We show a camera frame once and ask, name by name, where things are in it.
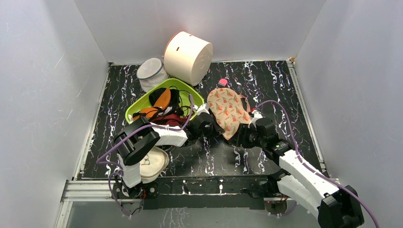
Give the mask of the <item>floral mesh laundry bag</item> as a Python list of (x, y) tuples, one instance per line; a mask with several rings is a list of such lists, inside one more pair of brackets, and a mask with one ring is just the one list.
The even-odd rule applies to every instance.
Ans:
[(246, 108), (242, 100), (245, 97), (237, 94), (229, 88), (217, 88), (212, 90), (207, 97), (207, 104), (214, 115), (218, 125), (224, 129), (224, 139), (232, 138), (240, 124), (250, 124), (250, 105), (247, 100)]

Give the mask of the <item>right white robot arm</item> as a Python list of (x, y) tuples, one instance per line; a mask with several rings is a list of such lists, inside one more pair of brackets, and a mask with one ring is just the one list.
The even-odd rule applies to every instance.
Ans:
[(268, 177), (268, 192), (274, 197), (284, 194), (294, 199), (317, 219), (320, 227), (357, 228), (364, 224), (355, 189), (349, 185), (341, 188), (326, 180), (297, 154), (296, 146), (279, 138), (269, 118), (240, 123), (230, 143), (243, 148), (261, 148), (280, 167)]

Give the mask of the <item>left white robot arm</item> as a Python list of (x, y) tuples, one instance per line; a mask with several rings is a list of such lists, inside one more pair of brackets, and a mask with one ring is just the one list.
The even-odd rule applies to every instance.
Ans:
[(141, 183), (150, 183), (168, 165), (168, 154), (161, 146), (188, 147), (199, 138), (222, 135), (215, 119), (203, 112), (180, 126), (158, 125), (140, 117), (114, 138), (123, 168), (124, 192), (131, 198), (142, 192)]

